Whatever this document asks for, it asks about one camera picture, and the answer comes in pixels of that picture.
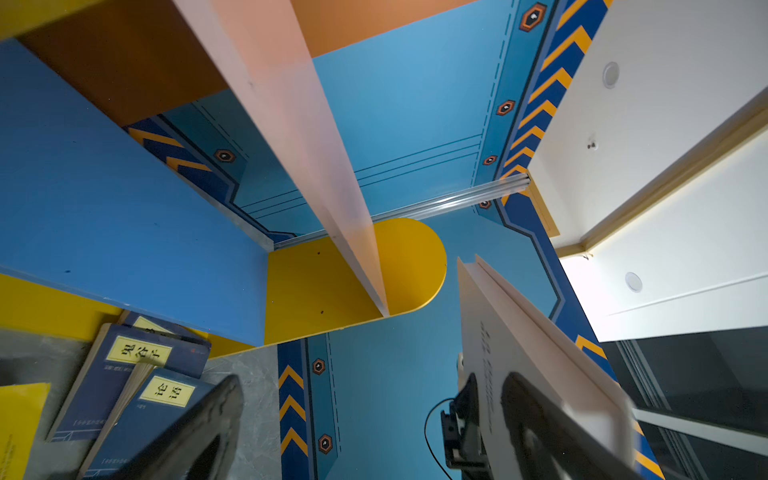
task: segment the white wall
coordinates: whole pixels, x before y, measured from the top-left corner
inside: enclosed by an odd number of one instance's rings
[[[600,341],[768,325],[768,132],[565,259]],[[624,282],[643,281],[640,293]]]
[[[766,0],[613,2],[531,162],[553,244],[577,242],[767,85]]]

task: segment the blue book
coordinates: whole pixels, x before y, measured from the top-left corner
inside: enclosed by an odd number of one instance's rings
[[[199,343],[201,345],[208,345],[210,348],[210,342],[195,332],[185,329],[181,325],[176,323],[167,322],[155,318],[153,316],[144,315],[137,312],[131,312],[130,310],[123,310],[122,315],[118,319],[118,324],[129,325],[139,329],[145,329],[148,332],[157,333],[165,336],[176,336],[188,342]]]
[[[46,440],[96,439],[138,362],[199,379],[209,354],[209,346],[104,324]]]
[[[78,480],[115,473],[213,387],[168,369],[148,364],[137,366],[85,458]]]

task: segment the chevron stripe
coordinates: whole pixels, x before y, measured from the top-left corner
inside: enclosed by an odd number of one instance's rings
[[[517,147],[523,140],[530,137],[531,135],[534,135],[535,137],[538,137],[539,140],[544,138],[544,131],[540,129],[539,127],[533,127],[531,130],[525,132],[523,135],[520,136],[515,142],[512,144],[512,146],[509,148],[510,151],[514,150],[515,147]]]
[[[206,167],[203,164],[199,164],[197,162],[190,162],[188,160],[181,160],[180,158],[165,157],[165,164],[168,167],[170,167],[171,170],[175,170],[175,171],[179,171],[179,166],[195,168],[197,170],[205,170],[206,172],[211,171],[210,168]]]
[[[144,140],[159,141],[162,144],[173,145],[174,147],[181,147],[181,144],[175,141],[171,137],[164,137],[158,134],[151,134],[148,131],[137,130],[135,128],[128,128],[128,134],[139,142],[139,145],[144,146]]]
[[[526,173],[528,172],[528,170],[527,170],[525,167],[523,167],[522,165],[515,165],[515,167],[514,167],[514,168],[512,168],[512,169],[510,169],[510,171],[509,171],[509,172],[507,172],[507,173],[503,174],[503,175],[502,175],[502,178],[506,178],[506,177],[509,177],[509,176],[510,176],[510,175],[512,175],[514,172],[519,172],[519,173],[521,173],[521,174],[526,174]]]
[[[664,478],[664,473],[662,473],[661,468],[659,468],[659,465],[653,460],[651,460],[650,458],[648,458],[647,456],[638,452],[637,450],[634,451],[634,461],[644,466],[648,470],[651,470],[657,476]]]
[[[302,452],[304,452],[304,455],[309,456],[309,452],[306,447],[306,442],[304,442],[301,437],[299,437],[299,434],[296,433],[296,430],[291,429],[288,430],[288,433],[286,434],[286,437],[283,439],[282,443],[280,443],[280,454],[282,455],[285,453],[286,449],[288,448],[288,445],[290,445],[291,442],[295,442]]]
[[[544,90],[550,87],[550,85],[554,84],[556,81],[559,81],[563,84],[563,86],[568,89],[571,86],[571,82],[573,81],[573,78],[568,74],[568,72],[565,71],[564,68],[561,68],[560,70],[556,71],[554,75],[552,75],[550,78],[547,79],[546,82],[541,84],[541,87],[537,88],[532,94],[531,98],[528,100],[528,103],[531,103],[533,100],[536,99],[539,95],[544,93]]]
[[[592,45],[592,39],[589,38],[589,35],[587,35],[587,31],[584,30],[584,26],[579,26],[579,28],[574,31],[571,36],[565,39],[563,43],[561,43],[555,50],[552,51],[552,53],[549,54],[549,56],[544,60],[544,64],[541,66],[541,71],[544,71],[546,67],[548,67],[557,57],[562,54],[566,48],[570,47],[573,44],[578,45],[578,47],[581,49],[583,53],[587,53],[587,50],[589,50],[589,46]]]
[[[587,349],[592,353],[595,353],[604,359],[608,360],[608,357],[605,356],[605,351],[600,348],[599,346],[595,345],[594,343],[590,342],[589,340],[585,339],[583,336],[579,335],[576,337],[576,346],[580,349]]]
[[[296,410],[299,416],[304,419],[304,422],[306,422],[306,412],[301,407],[301,405],[299,405],[299,403],[290,395],[288,395],[286,401],[283,402],[283,406],[280,407],[280,420],[283,419],[286,412],[288,412],[288,409]]]
[[[585,3],[587,3],[588,0],[576,0],[576,2],[573,2],[573,4],[565,9],[565,12],[563,12],[563,15],[560,17],[560,22],[558,23],[558,30],[560,30],[560,27],[565,25],[565,22],[571,19],[572,16],[575,15],[576,12],[578,12],[579,8],[583,7]]]
[[[503,174],[503,175],[502,175],[502,178],[506,178],[506,177],[509,177],[509,176],[510,176],[510,175],[512,175],[514,172],[519,172],[519,173],[521,173],[521,174],[526,174],[526,173],[528,172],[528,169],[527,169],[527,168],[525,168],[525,167],[523,167],[522,165],[515,165],[513,168],[511,168],[511,169],[509,170],[509,172],[507,172],[507,173]],[[523,195],[525,195],[525,196],[526,196],[526,197],[528,197],[528,198],[530,198],[530,197],[531,197],[530,193],[528,192],[528,188],[526,188],[525,190],[523,190],[523,191],[520,191],[520,192],[518,192],[518,193],[519,193],[519,194],[523,194]],[[509,195],[505,195],[505,196],[503,196],[503,197],[502,197],[502,205],[506,205],[506,204],[507,204],[507,200],[509,200]]]
[[[529,121],[533,120],[533,118],[540,114],[542,111],[545,111],[549,114],[550,117],[554,117],[554,114],[558,113],[558,108],[555,107],[552,102],[549,100],[545,101],[543,104],[536,107],[536,110],[533,110],[530,115],[528,115],[526,118],[523,118],[523,120],[520,122],[520,127],[522,128],[523,125],[527,124]]]
[[[523,154],[525,154],[525,155],[528,155],[530,158],[533,158],[533,150],[531,150],[530,148],[526,147],[526,148],[523,148],[522,150],[520,150],[518,153],[516,153],[516,154],[512,155],[512,156],[509,158],[509,160],[507,160],[507,161],[506,161],[506,163],[504,163],[504,166],[505,166],[505,167],[509,167],[509,165],[511,165],[511,163],[512,163],[513,161],[517,160],[517,159],[518,159],[518,158],[519,158],[521,155],[523,155]],[[506,177],[508,177],[508,176],[511,174],[511,172],[512,172],[512,170],[510,170],[509,172],[507,172],[506,174],[504,174],[504,175],[502,176],[502,178],[506,178]]]
[[[301,378],[301,375],[296,373],[296,370],[290,368],[290,365],[286,366],[286,369],[283,370],[283,374],[280,375],[280,379],[277,381],[277,388],[280,388],[283,386],[286,380],[288,380],[288,377],[292,378],[293,381],[299,384],[299,386],[304,389],[304,379]]]

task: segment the recessed light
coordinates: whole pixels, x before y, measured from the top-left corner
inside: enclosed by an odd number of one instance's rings
[[[643,280],[640,280],[636,273],[627,272],[627,275],[624,276],[624,281],[627,282],[629,290],[635,293],[640,293],[643,290]]]
[[[613,88],[619,81],[619,64],[615,61],[609,61],[603,68],[603,85],[606,88]]]

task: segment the pink panel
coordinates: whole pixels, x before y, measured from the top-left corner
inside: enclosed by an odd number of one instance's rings
[[[290,0],[174,0],[360,283],[389,315],[373,223]]]

